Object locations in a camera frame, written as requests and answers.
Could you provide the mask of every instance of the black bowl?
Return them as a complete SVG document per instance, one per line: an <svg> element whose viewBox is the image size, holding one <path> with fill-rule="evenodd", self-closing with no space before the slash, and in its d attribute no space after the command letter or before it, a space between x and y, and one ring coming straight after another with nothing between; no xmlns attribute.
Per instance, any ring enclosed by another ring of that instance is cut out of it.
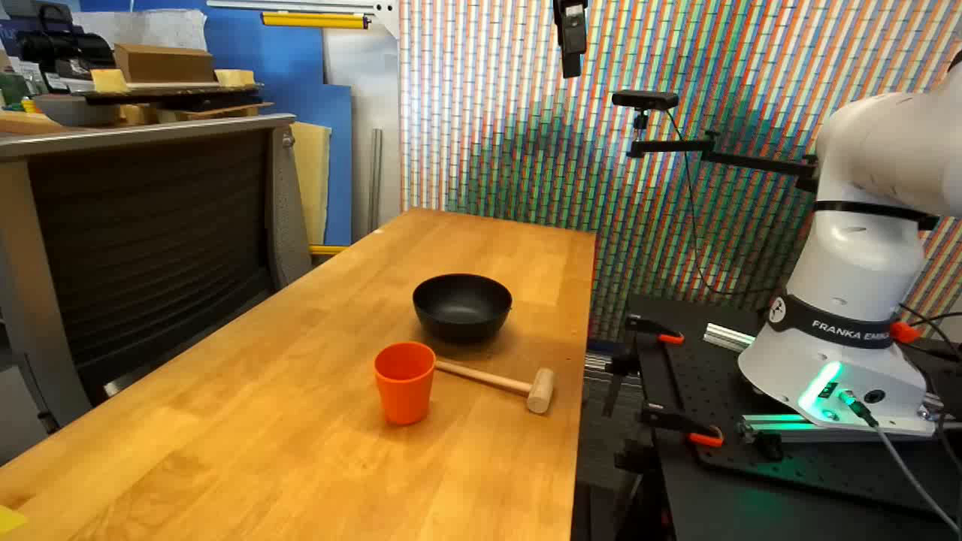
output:
<svg viewBox="0 0 962 541"><path fill-rule="evenodd" d="M475 272L442 272L416 289L424 330L445 341L488 341L512 310L512 292Z"/></svg>

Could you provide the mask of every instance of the light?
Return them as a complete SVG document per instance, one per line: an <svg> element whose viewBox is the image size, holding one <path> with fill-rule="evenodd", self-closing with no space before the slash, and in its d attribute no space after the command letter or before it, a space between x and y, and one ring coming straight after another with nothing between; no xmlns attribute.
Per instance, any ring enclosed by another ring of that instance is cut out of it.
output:
<svg viewBox="0 0 962 541"><path fill-rule="evenodd" d="M832 360L826 367L821 367L821 374L810 382L807 395L799 397L799 405L813 415L813 418L821 418L821 421L829 421L821 408L817 408L817 395L837 382L842 374L842 365Z"/></svg>
<svg viewBox="0 0 962 541"><path fill-rule="evenodd" d="M269 26L366 29L364 15L348 11L263 11Z"/></svg>

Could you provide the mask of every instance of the green light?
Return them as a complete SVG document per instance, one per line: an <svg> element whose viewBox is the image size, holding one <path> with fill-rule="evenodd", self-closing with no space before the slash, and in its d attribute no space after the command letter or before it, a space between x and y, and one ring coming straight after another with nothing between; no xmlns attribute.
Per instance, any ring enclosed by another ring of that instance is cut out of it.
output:
<svg viewBox="0 0 962 541"><path fill-rule="evenodd" d="M799 405L803 405L813 418L829 421L829 418L823 418L821 408L816 408L816 403L817 403L817 395L823 392L823 384L837 382L839 374L842 374L842 365L839 365L839 360L821 367L821 374L813 380L813 384L810 384L807 395L799 397Z"/></svg>

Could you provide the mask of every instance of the wooden mallet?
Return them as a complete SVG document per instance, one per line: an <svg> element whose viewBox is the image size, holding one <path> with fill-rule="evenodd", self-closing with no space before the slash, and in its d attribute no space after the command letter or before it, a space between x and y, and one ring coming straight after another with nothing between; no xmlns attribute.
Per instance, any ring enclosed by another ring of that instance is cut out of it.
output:
<svg viewBox="0 0 962 541"><path fill-rule="evenodd" d="M505 392L514 392L514 395L526 395L530 397L526 405L536 415L545 415L550 408L550 399L554 399L554 370L550 367L542 367L536 374L536 382L519 382L519 380L505 380L505 376L457 367L457 365L448 365L448 360L437 360L437 367L445 370L445 374L454 374L459 380L484 382L491 387L505 387Z"/></svg>

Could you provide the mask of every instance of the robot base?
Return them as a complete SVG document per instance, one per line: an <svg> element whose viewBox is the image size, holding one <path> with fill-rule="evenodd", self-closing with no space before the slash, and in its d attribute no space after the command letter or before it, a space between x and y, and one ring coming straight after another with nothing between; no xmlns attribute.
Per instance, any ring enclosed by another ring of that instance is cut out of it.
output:
<svg viewBox="0 0 962 541"><path fill-rule="evenodd" d="M739 354L739 370L757 392L821 429L872 429L850 411L855 403L867 403L885 433L915 439L934 433L925 380L900 346L847 349L803 330L764 327Z"/></svg>

